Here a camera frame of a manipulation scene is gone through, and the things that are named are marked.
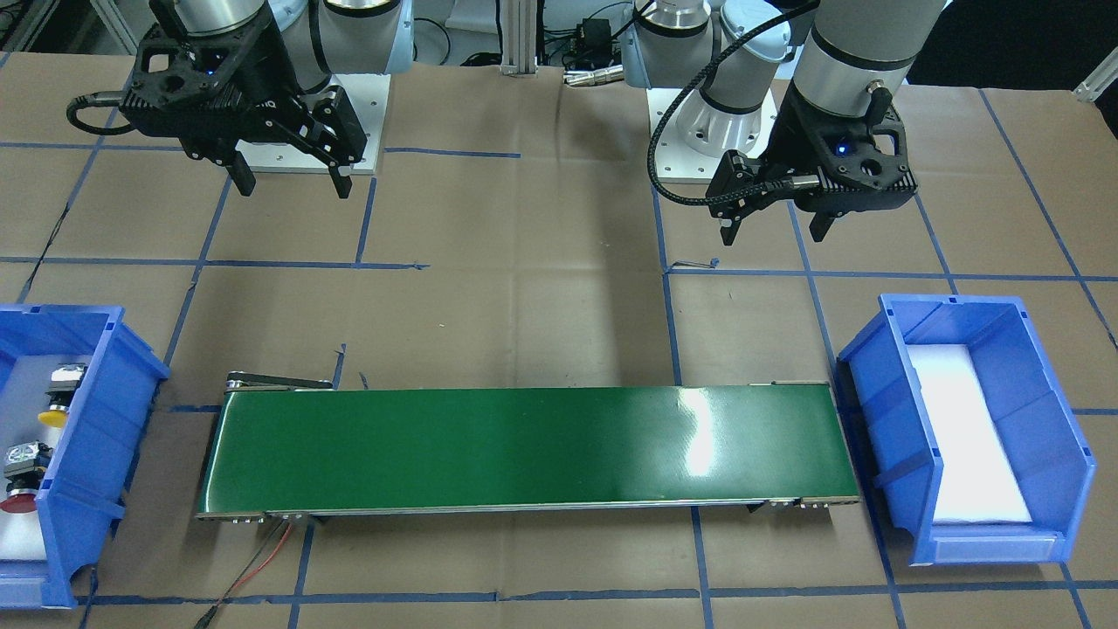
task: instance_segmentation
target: blue plastic bin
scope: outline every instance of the blue plastic bin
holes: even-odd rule
[[[849,363],[893,524],[911,565],[1063,562],[1095,474],[1022,301],[883,294],[881,312],[839,355]],[[965,345],[994,429],[1032,516],[1027,524],[935,524],[944,471],[909,346]]]
[[[0,304],[0,400],[8,401],[0,438],[12,441],[0,448],[58,430],[37,420],[45,381],[29,371],[88,365],[35,501],[45,560],[4,560],[0,549],[0,608],[75,607],[70,576],[97,561],[110,525],[124,515],[121,492],[152,395],[170,371],[123,316],[120,306]]]

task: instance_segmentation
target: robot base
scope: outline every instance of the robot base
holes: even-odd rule
[[[334,79],[345,88],[368,136],[364,154],[359,163],[353,164],[350,173],[376,174],[391,77],[380,74],[339,74]],[[241,141],[237,143],[237,150],[244,153],[245,161],[254,172],[326,172],[324,163],[290,144],[253,144]]]
[[[654,87],[648,93],[648,132],[656,127],[664,109],[672,104],[679,89]],[[761,104],[761,130],[757,134],[752,146],[745,152],[746,156],[756,158],[765,151],[768,145],[769,133],[773,131],[773,121],[776,120],[776,101],[773,99],[773,92],[765,95]],[[733,149],[737,146],[726,146]],[[660,137],[660,146],[656,147],[656,169],[660,180],[667,183],[709,183],[710,178],[718,169],[719,156],[709,156],[700,153],[688,145],[683,133],[675,121],[671,121],[664,133]]]

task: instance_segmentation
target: conveyor belt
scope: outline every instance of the conveyor belt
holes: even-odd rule
[[[825,384],[226,397],[201,518],[859,499]]]

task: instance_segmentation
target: green conveyor belt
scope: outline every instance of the green conveyor belt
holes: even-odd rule
[[[199,517],[858,501],[824,384],[226,397]]]

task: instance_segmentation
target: blue bin containing buttons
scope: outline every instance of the blue bin containing buttons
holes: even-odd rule
[[[879,302],[839,360],[910,564],[1068,561],[1095,458],[1022,301]]]
[[[170,371],[107,305],[0,304],[0,608],[72,608]]]

